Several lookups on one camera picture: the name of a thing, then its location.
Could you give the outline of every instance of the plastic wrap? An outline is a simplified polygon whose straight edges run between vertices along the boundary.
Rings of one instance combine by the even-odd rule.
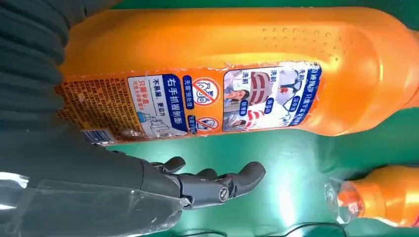
[[[182,211],[181,199],[118,187],[0,176],[0,226],[7,237],[126,237],[164,231]]]

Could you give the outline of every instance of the prohibition symbol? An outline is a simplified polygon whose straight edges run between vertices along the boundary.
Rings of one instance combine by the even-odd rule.
[[[197,120],[197,125],[198,131],[211,132],[216,130],[220,126],[220,123],[214,118],[203,117]]]
[[[211,78],[198,78],[192,83],[194,102],[197,105],[211,105],[220,96],[220,88]]]

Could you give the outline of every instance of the bottle label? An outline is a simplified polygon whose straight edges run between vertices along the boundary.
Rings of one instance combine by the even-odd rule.
[[[224,131],[300,124],[315,99],[322,70],[317,64],[231,70],[224,75]]]
[[[104,145],[293,126],[321,73],[316,63],[282,62],[67,77],[58,115]]]

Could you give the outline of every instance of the orange bottle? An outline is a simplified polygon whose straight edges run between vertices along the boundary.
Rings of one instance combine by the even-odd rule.
[[[109,10],[71,31],[59,115],[101,143],[364,131],[419,106],[417,36],[359,7]]]
[[[419,227],[418,177],[417,167],[388,166],[364,179],[344,182],[337,204],[348,211],[341,209],[341,218],[375,218],[396,227]]]

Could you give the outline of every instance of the gray cloth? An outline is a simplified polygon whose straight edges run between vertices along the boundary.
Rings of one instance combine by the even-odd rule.
[[[0,172],[179,196],[145,160],[87,143],[55,112],[69,29],[119,0],[0,0]]]

